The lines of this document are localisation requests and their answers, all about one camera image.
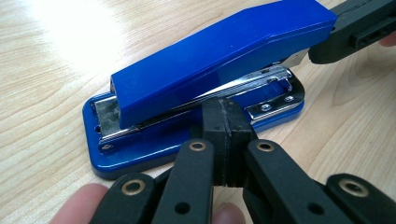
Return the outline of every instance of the wood grain surface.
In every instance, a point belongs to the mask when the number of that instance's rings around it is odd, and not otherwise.
[[[92,172],[81,116],[111,74],[268,2],[1,1],[0,223],[46,223],[81,186],[111,186]],[[304,111],[260,138],[322,183],[350,173],[395,200],[396,48],[373,44],[328,65],[305,58],[292,70],[305,86]],[[241,189],[215,188],[214,208],[224,202],[247,214]]]

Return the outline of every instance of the blue stapler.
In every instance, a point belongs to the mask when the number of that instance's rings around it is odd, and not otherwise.
[[[304,88],[289,70],[326,40],[337,16],[314,0],[242,10],[111,76],[83,107],[94,172],[116,179],[173,161],[200,126],[200,104],[227,97],[256,132],[298,116]]]

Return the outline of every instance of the stapler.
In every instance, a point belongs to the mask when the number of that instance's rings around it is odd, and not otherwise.
[[[360,2],[247,8],[115,73],[83,107],[93,171],[116,179],[173,161],[210,98],[237,102],[256,132],[296,118],[304,87],[290,68],[308,49],[314,63],[331,63],[395,30],[395,1]],[[336,41],[346,46],[332,52]]]

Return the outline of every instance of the hand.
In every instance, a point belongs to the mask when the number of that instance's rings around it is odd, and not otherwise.
[[[396,46],[396,32],[393,32],[391,35],[388,35],[387,37],[380,40],[379,44],[384,47]]]
[[[89,223],[106,192],[107,188],[99,184],[83,186],[67,200],[50,223]],[[212,222],[213,224],[245,224],[245,218],[236,205],[226,203],[214,213]]]

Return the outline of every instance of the blue stapler handle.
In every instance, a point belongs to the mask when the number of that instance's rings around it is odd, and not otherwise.
[[[314,0],[240,11],[111,77],[122,129],[325,40],[336,16]]]

